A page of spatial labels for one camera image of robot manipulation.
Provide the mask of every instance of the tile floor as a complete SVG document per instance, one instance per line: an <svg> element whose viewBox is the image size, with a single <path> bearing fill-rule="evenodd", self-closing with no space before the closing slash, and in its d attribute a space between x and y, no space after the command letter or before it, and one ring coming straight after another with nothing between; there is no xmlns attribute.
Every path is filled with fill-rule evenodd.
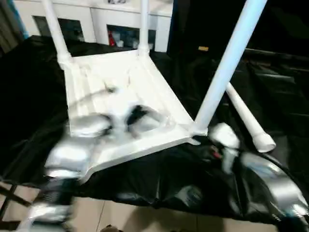
<svg viewBox="0 0 309 232"><path fill-rule="evenodd" d="M16 195L32 201L37 189L19 186ZM114 203L91 198L75 199L74 218L70 221L75 232L100 232L107 225L114 225L124 232L275 232L272 225L209 217L168 209L152 209ZM11 202L4 220L21 220L27 208Z"/></svg>

